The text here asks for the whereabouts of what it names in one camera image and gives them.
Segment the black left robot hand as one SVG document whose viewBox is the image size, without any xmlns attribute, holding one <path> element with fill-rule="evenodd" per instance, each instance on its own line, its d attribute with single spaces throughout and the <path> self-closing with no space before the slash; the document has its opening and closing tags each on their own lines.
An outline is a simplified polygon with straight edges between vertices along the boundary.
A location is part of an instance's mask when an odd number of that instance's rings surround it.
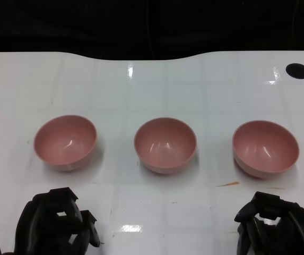
<svg viewBox="0 0 304 255">
<path fill-rule="evenodd" d="M 79 210 L 69 188 L 52 189 L 29 201 L 15 233 L 15 254 L 85 254 L 101 244 L 95 217 Z"/>
</svg>

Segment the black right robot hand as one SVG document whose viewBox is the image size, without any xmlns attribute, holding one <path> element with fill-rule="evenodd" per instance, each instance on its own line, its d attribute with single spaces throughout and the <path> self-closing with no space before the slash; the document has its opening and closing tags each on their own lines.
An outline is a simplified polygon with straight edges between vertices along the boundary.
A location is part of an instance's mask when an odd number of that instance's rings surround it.
<svg viewBox="0 0 304 255">
<path fill-rule="evenodd" d="M 304 254 L 304 208 L 257 191 L 237 213 L 237 254 Z"/>
</svg>

